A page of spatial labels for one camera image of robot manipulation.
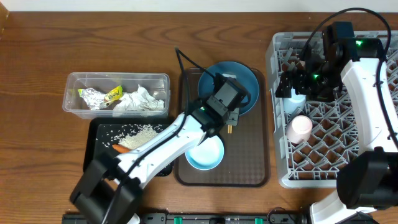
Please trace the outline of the pink cup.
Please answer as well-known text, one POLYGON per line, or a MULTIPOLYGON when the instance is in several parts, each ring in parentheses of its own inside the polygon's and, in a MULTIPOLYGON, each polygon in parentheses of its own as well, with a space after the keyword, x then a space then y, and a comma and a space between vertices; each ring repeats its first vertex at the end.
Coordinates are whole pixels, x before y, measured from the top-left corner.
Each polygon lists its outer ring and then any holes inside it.
POLYGON ((312 128, 313 124, 310 118, 298 115, 288 124, 285 133, 290 142, 300 144, 308 141, 312 128))

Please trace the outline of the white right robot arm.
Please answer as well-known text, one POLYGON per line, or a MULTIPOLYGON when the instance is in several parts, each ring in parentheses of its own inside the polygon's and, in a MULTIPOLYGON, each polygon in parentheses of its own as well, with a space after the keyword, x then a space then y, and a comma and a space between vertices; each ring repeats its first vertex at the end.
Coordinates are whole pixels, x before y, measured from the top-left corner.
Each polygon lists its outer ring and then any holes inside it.
POLYGON ((304 47, 304 69, 284 72, 275 96, 298 94, 326 102, 336 87, 345 86, 358 129, 359 155, 339 171, 336 190, 313 203, 299 223, 347 222, 397 205, 397 114, 387 82, 389 44, 357 38, 350 22, 332 23, 322 38, 324 57, 313 58, 304 47))

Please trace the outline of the dark blue plate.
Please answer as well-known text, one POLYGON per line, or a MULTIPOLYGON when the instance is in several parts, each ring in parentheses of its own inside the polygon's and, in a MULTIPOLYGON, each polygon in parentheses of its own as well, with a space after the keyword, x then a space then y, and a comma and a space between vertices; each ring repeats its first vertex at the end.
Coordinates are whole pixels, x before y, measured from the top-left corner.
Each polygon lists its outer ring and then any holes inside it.
MULTIPOLYGON (((240 115, 246 114, 249 110, 251 110, 254 107, 259 97, 259 82, 255 74, 249 67, 239 62, 224 61, 208 67, 207 70, 213 75, 215 75, 216 73, 220 73, 222 75, 223 74, 235 75, 237 81, 240 84, 242 84, 242 86, 245 87, 245 89, 247 89, 247 91, 251 95, 251 99, 248 105, 244 106, 239 110, 240 115)), ((213 79, 206 73, 202 73, 202 76, 198 81, 197 88, 198 88, 198 96, 209 95, 210 93, 213 92, 214 89, 213 79)))

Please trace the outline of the light blue rice bowl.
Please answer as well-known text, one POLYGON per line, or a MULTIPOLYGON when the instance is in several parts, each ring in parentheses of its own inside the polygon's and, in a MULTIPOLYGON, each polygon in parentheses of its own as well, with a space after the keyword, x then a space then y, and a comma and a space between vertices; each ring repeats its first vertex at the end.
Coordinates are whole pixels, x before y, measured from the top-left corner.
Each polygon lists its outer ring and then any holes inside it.
POLYGON ((214 169, 221 163, 223 157, 224 144, 219 136, 208 138, 185 153, 188 163, 198 170, 214 169))

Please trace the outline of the light blue cup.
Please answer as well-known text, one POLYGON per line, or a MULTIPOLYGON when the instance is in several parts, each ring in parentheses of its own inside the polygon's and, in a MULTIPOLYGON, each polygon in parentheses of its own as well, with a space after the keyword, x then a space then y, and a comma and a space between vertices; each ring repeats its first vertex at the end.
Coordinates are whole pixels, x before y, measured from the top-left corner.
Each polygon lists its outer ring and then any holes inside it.
POLYGON ((307 97, 296 94, 295 89, 291 89, 291 97, 283 99, 284 112, 292 114, 296 109, 305 107, 307 97))

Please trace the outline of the brown serving tray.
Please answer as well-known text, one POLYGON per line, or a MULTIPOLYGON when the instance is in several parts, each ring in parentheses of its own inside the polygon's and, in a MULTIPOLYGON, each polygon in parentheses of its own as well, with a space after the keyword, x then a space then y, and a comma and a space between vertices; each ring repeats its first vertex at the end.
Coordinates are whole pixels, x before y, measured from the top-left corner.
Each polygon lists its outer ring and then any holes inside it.
POLYGON ((218 69, 213 65, 209 71, 237 77, 248 77, 252 72, 259 82, 259 94, 252 94, 252 99, 257 101, 239 117, 238 125, 232 128, 231 134, 226 127, 220 131, 224 156, 219 165, 211 170, 198 170, 188 163, 185 155, 181 155, 175 160, 175 178, 186 186, 261 187, 271 175, 264 76, 259 70, 247 66, 218 69))

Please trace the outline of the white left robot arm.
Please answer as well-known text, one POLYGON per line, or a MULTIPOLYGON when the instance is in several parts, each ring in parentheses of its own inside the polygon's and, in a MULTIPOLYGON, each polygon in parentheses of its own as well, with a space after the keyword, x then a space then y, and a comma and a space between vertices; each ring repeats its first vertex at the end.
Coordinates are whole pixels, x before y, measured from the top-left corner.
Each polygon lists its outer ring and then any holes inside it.
POLYGON ((250 92, 235 78, 216 74, 213 93, 186 106, 161 133, 133 151, 92 160, 70 201, 89 223, 140 223, 136 211, 145 186, 186 151, 218 135, 250 92))

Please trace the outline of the orange carrot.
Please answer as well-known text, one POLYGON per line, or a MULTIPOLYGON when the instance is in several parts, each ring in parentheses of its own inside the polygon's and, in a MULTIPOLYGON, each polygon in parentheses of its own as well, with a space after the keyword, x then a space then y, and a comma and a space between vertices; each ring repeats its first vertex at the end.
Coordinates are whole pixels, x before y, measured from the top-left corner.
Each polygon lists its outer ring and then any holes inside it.
POLYGON ((130 151, 129 148, 118 145, 118 144, 113 144, 112 147, 114 150, 118 151, 121 154, 128 153, 130 151))

